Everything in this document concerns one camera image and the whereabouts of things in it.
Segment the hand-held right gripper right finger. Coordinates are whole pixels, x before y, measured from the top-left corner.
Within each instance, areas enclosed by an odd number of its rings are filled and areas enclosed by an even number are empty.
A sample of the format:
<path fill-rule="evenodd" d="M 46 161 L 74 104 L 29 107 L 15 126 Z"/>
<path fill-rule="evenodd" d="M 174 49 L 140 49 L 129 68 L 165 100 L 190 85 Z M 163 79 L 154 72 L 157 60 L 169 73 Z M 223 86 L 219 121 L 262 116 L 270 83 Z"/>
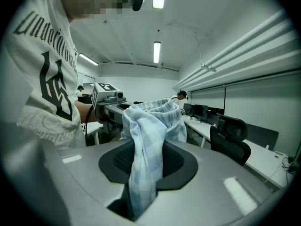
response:
<path fill-rule="evenodd" d="M 278 203 L 265 184 L 229 157 L 173 142 L 198 162 L 194 178 L 180 190 L 159 192 L 136 221 L 140 226 L 258 226 Z"/>

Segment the person's left forearm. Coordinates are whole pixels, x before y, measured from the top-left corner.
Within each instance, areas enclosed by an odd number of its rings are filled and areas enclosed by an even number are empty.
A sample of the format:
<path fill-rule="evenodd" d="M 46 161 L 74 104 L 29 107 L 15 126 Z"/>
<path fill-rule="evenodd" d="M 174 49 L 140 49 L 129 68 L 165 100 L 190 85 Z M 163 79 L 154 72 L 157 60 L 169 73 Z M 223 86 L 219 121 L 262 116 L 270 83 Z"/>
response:
<path fill-rule="evenodd" d="M 80 114 L 81 123 L 85 123 L 90 109 L 92 109 L 92 111 L 89 114 L 87 121 L 88 122 L 97 122 L 98 121 L 98 119 L 95 116 L 94 107 L 92 104 L 84 104 L 82 102 L 75 101 L 75 106 Z"/>

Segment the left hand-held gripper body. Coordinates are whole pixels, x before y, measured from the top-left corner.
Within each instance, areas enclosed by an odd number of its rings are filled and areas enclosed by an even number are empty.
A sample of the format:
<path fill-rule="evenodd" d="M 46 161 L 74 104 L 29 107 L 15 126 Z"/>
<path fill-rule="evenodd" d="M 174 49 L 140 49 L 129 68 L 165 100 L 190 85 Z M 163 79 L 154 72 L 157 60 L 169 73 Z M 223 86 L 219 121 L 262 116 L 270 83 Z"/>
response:
<path fill-rule="evenodd" d="M 109 83 L 95 83 L 91 95 L 95 116 L 103 125 L 105 133 L 110 134 L 123 126 L 116 126 L 110 123 L 108 117 L 108 105 L 127 102 L 123 92 Z"/>

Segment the dark grey desk divider panel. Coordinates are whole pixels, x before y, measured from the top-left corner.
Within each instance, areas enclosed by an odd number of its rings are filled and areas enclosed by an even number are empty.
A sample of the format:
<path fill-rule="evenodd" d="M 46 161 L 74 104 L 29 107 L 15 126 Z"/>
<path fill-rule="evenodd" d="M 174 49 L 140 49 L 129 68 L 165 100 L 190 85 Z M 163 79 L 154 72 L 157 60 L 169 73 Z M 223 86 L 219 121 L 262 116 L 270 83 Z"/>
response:
<path fill-rule="evenodd" d="M 273 151 L 278 139 L 279 132 L 267 128 L 246 124 L 247 137 L 246 140 L 257 144 L 263 148 Z"/>

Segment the white ceiling pipe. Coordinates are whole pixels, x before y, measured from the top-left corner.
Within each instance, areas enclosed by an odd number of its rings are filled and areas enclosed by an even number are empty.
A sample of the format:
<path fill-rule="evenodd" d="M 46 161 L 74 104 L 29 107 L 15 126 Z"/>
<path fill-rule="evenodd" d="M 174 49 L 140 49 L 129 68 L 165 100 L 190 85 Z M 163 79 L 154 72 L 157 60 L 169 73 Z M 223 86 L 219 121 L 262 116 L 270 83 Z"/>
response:
<path fill-rule="evenodd" d="M 299 69 L 300 38 L 292 25 L 278 25 L 182 80 L 177 89 L 195 91 L 270 73 Z"/>
<path fill-rule="evenodd" d="M 285 9 L 281 9 L 278 12 L 276 12 L 274 15 L 269 17 L 267 20 L 253 28 L 251 31 L 249 31 L 247 34 L 239 38 L 234 43 L 230 44 L 228 47 L 226 47 L 224 50 L 219 52 L 217 55 L 206 61 L 202 66 L 200 66 L 198 69 L 194 70 L 190 74 L 188 74 L 186 77 L 184 77 L 182 80 L 180 80 L 177 84 L 173 86 L 173 88 L 178 88 L 183 82 L 187 82 L 188 79 L 191 79 L 194 75 L 199 73 L 204 68 L 209 68 L 213 63 L 216 61 L 224 58 L 226 55 L 232 53 L 236 49 L 240 48 L 241 46 L 245 45 L 246 43 L 250 42 L 251 40 L 255 39 L 262 33 L 266 32 L 267 30 L 271 29 L 275 25 L 281 23 L 287 18 Z"/>

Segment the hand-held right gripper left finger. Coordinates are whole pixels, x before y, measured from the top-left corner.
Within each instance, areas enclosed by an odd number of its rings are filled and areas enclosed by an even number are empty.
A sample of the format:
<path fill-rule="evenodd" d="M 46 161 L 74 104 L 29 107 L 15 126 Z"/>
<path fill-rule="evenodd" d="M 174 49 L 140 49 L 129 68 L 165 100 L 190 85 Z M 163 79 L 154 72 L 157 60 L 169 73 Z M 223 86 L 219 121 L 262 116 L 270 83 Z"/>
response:
<path fill-rule="evenodd" d="M 2 124 L 2 171 L 17 197 L 20 226 L 135 226 L 107 208 L 123 192 L 98 167 L 100 151 L 58 151 L 13 123 Z"/>

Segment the black mesh office chair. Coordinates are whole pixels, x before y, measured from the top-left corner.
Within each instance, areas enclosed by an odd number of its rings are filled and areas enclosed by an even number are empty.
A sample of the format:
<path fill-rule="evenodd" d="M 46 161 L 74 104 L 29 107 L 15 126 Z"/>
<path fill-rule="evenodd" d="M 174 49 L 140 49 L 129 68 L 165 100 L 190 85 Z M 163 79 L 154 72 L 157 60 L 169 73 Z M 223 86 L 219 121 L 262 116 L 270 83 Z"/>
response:
<path fill-rule="evenodd" d="M 248 135 L 245 122 L 220 113 L 217 116 L 217 125 L 210 127 L 211 150 L 222 153 L 243 166 L 251 155 L 250 146 L 244 142 Z"/>

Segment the white window blind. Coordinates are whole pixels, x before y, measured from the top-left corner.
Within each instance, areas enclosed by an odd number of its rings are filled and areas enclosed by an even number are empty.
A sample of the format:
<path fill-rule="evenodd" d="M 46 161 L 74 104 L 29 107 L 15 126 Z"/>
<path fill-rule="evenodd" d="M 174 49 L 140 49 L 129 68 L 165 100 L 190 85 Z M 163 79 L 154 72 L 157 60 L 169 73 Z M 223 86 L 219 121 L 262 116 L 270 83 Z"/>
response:
<path fill-rule="evenodd" d="M 301 73 L 194 92 L 191 104 L 223 108 L 227 116 L 277 131 L 274 149 L 289 156 L 301 143 Z"/>

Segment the person's white printed T-shirt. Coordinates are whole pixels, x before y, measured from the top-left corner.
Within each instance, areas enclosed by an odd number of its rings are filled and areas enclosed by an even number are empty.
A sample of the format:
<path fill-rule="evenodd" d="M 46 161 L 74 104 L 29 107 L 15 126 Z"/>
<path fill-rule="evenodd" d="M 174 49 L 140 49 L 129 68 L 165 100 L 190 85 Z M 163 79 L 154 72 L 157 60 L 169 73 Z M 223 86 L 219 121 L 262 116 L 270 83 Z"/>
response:
<path fill-rule="evenodd" d="M 84 147 L 75 106 L 78 53 L 61 0 L 24 0 L 8 25 L 2 55 L 32 87 L 17 124 L 60 150 Z"/>

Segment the light blue plaid shirt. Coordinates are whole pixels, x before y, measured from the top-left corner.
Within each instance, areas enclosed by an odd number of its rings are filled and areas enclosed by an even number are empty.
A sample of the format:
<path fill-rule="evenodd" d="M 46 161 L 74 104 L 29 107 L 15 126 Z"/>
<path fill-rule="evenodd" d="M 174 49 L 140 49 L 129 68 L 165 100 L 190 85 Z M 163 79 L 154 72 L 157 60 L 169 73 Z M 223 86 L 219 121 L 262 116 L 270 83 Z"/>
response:
<path fill-rule="evenodd" d="M 123 112 L 122 121 L 121 138 L 131 138 L 135 144 L 128 184 L 137 219 L 156 198 L 156 182 L 163 177 L 164 141 L 186 142 L 187 130 L 179 105 L 170 98 L 131 105 Z"/>

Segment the white office desk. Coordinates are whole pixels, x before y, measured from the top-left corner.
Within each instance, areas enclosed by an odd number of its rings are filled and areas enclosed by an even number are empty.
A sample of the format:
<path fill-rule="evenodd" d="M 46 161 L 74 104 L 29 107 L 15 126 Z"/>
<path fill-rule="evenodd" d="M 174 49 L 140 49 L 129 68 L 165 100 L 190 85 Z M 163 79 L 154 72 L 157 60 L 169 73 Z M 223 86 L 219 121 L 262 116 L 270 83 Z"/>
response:
<path fill-rule="evenodd" d="M 82 130 L 85 136 L 85 140 L 88 140 L 90 136 L 94 139 L 94 145 L 99 144 L 99 133 L 103 129 L 103 125 L 98 122 L 89 122 L 87 124 L 82 123 Z"/>
<path fill-rule="evenodd" d="M 182 118 L 188 127 L 203 138 L 201 147 L 210 149 L 210 125 L 191 119 L 187 115 Z M 248 140 L 244 142 L 251 148 L 251 155 L 245 163 L 248 168 L 278 188 L 292 182 L 294 174 L 286 171 L 288 166 L 286 154 L 270 151 Z"/>

